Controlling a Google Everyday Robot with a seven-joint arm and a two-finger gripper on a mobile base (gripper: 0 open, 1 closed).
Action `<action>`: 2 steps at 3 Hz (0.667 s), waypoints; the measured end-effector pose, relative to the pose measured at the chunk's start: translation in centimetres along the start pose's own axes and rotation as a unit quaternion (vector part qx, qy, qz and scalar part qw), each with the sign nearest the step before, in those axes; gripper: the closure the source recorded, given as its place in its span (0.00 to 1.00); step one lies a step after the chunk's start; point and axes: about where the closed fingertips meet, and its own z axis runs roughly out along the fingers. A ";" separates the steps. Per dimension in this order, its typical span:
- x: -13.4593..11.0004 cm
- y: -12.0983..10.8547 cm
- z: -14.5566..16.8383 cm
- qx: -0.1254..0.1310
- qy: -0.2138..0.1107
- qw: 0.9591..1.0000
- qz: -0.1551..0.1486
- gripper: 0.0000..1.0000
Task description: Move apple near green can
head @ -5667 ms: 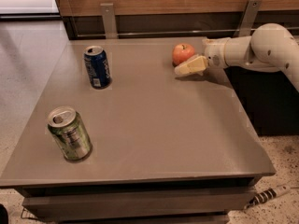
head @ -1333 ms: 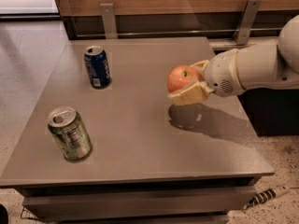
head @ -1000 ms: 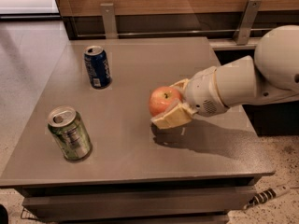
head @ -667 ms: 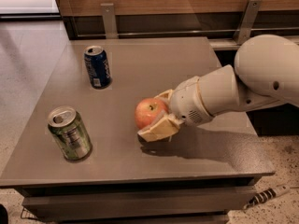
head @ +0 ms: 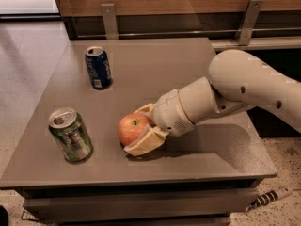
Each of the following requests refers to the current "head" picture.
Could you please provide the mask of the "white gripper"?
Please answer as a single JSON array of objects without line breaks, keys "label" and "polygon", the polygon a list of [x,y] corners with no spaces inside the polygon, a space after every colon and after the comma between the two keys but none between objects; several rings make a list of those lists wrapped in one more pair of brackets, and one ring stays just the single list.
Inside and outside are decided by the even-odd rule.
[{"label": "white gripper", "polygon": [[180,93],[176,89],[161,96],[155,105],[143,105],[135,113],[142,114],[149,119],[151,124],[157,126],[147,126],[138,139],[124,147],[124,151],[134,157],[159,148],[168,135],[180,137],[195,128],[184,112]]}]

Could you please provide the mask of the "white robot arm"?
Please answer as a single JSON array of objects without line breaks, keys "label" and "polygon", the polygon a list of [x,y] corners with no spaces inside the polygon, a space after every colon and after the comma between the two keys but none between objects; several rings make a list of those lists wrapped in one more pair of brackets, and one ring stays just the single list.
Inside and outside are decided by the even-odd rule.
[{"label": "white robot arm", "polygon": [[124,147],[132,156],[149,153],[168,136],[186,134],[202,121],[257,106],[301,132],[301,83],[241,50],[216,55],[208,75],[182,89],[173,89],[137,112],[150,119],[138,139]]}]

